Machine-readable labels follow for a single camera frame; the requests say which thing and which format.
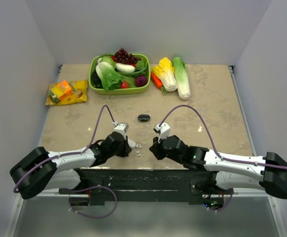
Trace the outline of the white earbud charging case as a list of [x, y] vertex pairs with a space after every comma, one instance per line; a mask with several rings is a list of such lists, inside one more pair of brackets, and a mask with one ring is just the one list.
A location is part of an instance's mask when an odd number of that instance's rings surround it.
[[132, 141], [131, 139], [128, 139], [128, 145], [131, 149], [136, 148], [136, 142]]

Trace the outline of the black earbud charging case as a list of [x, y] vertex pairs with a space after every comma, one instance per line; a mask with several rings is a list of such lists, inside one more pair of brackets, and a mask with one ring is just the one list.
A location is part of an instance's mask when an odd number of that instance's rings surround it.
[[142, 114], [137, 117], [139, 122], [149, 122], [151, 117], [147, 114]]

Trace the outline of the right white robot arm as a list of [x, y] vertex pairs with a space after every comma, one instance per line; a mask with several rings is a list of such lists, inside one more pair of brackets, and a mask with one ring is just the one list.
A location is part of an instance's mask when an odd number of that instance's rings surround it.
[[217, 154], [208, 148], [188, 146], [175, 135], [153, 138], [149, 150], [158, 160], [168, 158], [189, 170], [213, 172], [214, 177], [205, 182], [211, 194], [246, 188], [287, 199], [287, 162], [277, 153], [257, 157]]

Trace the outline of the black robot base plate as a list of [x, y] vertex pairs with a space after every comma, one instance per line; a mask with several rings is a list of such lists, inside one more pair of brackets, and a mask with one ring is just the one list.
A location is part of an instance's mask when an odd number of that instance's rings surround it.
[[77, 169], [81, 182], [72, 190], [60, 188], [62, 195], [90, 195], [91, 205], [119, 202], [187, 202], [231, 194], [216, 186], [216, 173], [188, 169]]

